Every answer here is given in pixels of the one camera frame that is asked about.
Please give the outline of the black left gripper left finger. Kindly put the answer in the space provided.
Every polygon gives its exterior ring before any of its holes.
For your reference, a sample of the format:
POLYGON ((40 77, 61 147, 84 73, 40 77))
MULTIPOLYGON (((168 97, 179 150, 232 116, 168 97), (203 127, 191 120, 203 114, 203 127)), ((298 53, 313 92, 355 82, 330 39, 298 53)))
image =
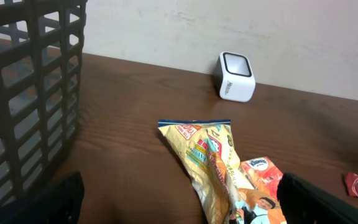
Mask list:
POLYGON ((0 224, 73 223, 77 224, 85 186, 76 171, 43 190, 33 192, 0 208, 0 224))

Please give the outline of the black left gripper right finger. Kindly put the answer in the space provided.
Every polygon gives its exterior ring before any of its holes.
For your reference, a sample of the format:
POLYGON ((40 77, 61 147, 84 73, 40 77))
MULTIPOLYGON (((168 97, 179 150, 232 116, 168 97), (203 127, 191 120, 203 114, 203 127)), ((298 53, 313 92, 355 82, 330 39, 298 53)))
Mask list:
POLYGON ((277 198, 287 223, 358 224, 358 208, 292 173, 283 175, 277 198))

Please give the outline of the orange tissue pack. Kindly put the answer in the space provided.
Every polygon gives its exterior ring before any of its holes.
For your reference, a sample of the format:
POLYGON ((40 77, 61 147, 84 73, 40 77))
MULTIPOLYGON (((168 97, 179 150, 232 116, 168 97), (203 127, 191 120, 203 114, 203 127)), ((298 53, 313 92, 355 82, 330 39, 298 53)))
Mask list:
POLYGON ((242 161, 240 171, 253 188, 277 199, 278 184, 283 177, 283 173, 268 157, 242 161))

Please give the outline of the yellow snack chip bag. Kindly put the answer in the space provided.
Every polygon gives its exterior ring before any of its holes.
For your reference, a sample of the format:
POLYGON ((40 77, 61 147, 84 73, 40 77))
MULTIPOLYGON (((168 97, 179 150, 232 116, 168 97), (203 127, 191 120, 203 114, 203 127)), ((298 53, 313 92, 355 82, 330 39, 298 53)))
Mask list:
POLYGON ((209 223, 286 223, 278 199, 240 171, 231 122, 161 119, 158 129, 181 160, 209 223))

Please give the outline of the grey plastic shopping basket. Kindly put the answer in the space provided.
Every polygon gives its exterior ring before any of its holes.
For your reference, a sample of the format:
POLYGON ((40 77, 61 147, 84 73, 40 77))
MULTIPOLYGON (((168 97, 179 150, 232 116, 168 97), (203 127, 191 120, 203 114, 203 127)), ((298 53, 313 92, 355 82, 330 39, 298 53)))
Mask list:
POLYGON ((0 207, 42 188, 78 129, 86 0, 0 1, 0 207))

